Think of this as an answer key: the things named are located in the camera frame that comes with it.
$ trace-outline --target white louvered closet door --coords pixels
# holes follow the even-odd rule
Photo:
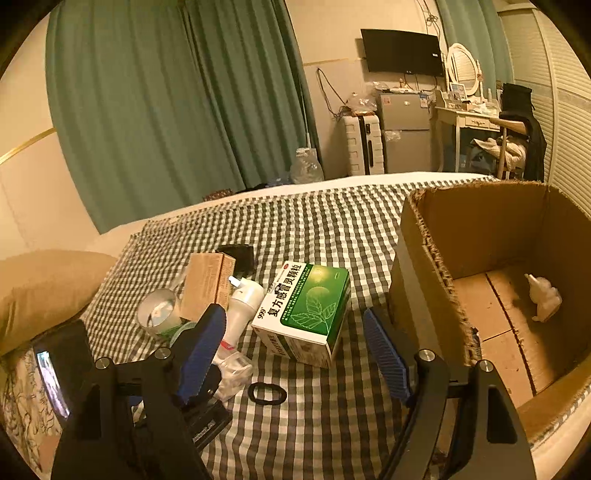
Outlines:
[[[500,12],[515,83],[532,89],[548,148],[545,180],[591,214],[591,80],[560,31],[540,11]]]

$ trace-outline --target folded clothes on chair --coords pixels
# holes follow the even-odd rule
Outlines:
[[[494,138],[489,138],[488,140],[478,140],[475,138],[473,141],[493,157],[498,159],[501,156],[501,146],[497,145]],[[507,170],[513,171],[516,168],[525,167],[527,145],[527,140],[516,137],[507,137],[507,147],[505,150],[505,167]]]

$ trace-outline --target screw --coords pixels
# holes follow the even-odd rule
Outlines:
[[[492,372],[495,369],[495,366],[489,360],[483,360],[480,362],[480,368],[482,368],[485,372]]]
[[[156,352],[154,353],[154,356],[158,359],[158,360],[164,360],[165,358],[168,358],[170,356],[170,348],[166,348],[165,346],[159,348],[158,350],[156,350]]]
[[[109,360],[107,357],[102,356],[100,357],[96,362],[95,362],[95,367],[98,368],[99,370],[104,370],[105,368],[107,368],[109,365],[111,364],[111,360]]]
[[[427,350],[426,348],[419,351],[418,356],[421,360],[425,360],[426,362],[432,362],[435,360],[435,354],[431,350]]]

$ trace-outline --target open cardboard box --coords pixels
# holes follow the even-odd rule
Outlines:
[[[449,364],[491,360],[539,441],[591,382],[591,219],[553,187],[476,182],[412,192],[398,236],[396,325]],[[525,273],[563,298],[546,323]]]

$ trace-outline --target bed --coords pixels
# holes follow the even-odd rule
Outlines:
[[[133,322],[144,295],[168,284],[194,251],[223,243],[255,247],[254,279],[264,287],[284,260],[348,268],[352,312],[330,370],[271,355],[247,329],[238,348],[253,360],[253,381],[288,392],[281,406],[257,406],[244,392],[227,403],[233,422],[206,448],[215,478],[376,478],[394,446],[401,411],[368,356],[362,311],[385,303],[397,227],[412,189],[482,178],[476,174],[408,173],[348,177],[274,187],[205,202],[117,227],[87,250],[118,257],[83,314],[95,357],[115,362],[145,358],[158,345]],[[9,437],[40,478],[45,437],[60,426],[27,345],[2,359],[9,372],[0,398]],[[582,402],[563,425],[532,445],[538,478],[550,479],[591,419]]]

